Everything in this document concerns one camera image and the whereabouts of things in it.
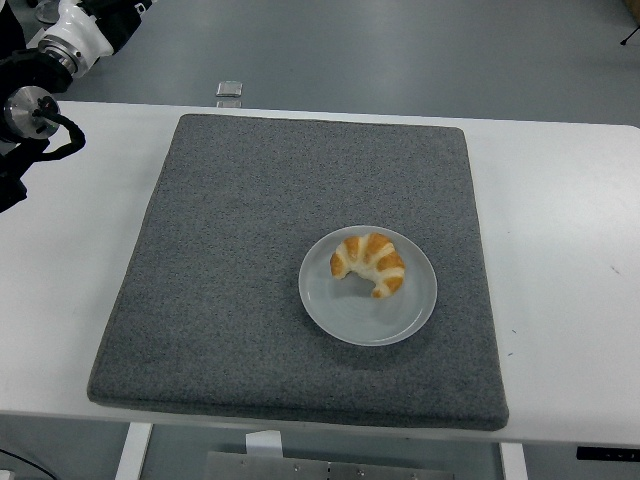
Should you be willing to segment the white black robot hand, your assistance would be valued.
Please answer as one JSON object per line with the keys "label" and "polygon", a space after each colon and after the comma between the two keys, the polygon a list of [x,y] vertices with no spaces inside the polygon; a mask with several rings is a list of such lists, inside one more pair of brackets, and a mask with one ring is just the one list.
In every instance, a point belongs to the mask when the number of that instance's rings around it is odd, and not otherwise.
{"label": "white black robot hand", "polygon": [[61,1],[59,19],[44,31],[38,47],[95,62],[119,52],[155,4],[153,0]]}

